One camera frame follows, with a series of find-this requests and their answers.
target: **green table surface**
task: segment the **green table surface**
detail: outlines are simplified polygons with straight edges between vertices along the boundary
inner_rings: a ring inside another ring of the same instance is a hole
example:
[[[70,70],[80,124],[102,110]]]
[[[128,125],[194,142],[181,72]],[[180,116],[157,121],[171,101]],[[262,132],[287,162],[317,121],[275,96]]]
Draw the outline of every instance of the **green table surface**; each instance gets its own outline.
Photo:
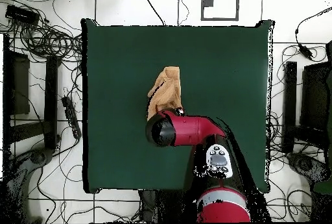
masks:
[[[271,25],[100,27],[83,20],[88,73],[88,137],[83,142],[90,190],[185,188],[191,147],[155,147],[145,137],[148,91],[165,66],[179,66],[186,113],[222,118],[257,187],[267,192]]]

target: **power adapter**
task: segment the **power adapter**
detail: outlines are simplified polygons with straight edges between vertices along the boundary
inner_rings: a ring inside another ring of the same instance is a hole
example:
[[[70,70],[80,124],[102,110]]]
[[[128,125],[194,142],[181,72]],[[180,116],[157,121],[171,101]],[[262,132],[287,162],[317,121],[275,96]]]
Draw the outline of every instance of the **power adapter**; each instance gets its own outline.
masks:
[[[308,47],[305,45],[299,44],[298,47],[300,48],[301,54],[305,57],[308,58],[309,60],[312,60],[313,53],[310,51]]]
[[[305,45],[302,45],[298,42],[298,38],[297,38],[297,34],[298,34],[298,28],[295,30],[295,36],[296,36],[296,41],[298,43],[298,47],[299,47],[299,51],[300,53],[307,59],[309,60],[313,60],[313,53],[310,51],[310,49],[308,47],[306,47]]]

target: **control buttons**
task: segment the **control buttons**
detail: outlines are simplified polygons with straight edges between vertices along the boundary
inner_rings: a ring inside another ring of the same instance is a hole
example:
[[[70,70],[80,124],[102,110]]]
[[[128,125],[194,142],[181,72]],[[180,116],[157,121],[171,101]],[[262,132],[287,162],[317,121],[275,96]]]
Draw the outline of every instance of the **control buttons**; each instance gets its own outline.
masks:
[[[210,157],[210,163],[214,166],[225,166],[227,165],[227,160],[225,156],[222,155],[212,155]]]
[[[228,168],[226,168],[226,167],[221,167],[221,171],[222,171],[223,173],[228,173]]]
[[[228,179],[233,176],[230,154],[223,145],[209,146],[206,150],[206,166],[210,177]]]

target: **power strip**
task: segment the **power strip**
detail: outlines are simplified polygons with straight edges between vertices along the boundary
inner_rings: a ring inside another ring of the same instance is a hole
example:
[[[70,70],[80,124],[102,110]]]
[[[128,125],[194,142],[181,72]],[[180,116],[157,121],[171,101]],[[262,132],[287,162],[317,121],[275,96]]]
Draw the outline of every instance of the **power strip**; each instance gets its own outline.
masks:
[[[80,126],[78,125],[75,108],[73,102],[68,97],[61,98],[62,104],[65,108],[65,117],[68,119],[68,123],[73,131],[73,136],[76,140],[82,137]]]

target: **towel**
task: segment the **towel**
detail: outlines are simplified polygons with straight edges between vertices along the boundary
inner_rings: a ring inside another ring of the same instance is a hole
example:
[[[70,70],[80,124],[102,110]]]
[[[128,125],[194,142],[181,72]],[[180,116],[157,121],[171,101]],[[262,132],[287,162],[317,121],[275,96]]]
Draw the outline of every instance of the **towel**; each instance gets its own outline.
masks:
[[[180,68],[166,66],[159,74],[154,87],[148,92],[148,98],[150,98],[147,109],[148,120],[160,110],[182,108]]]

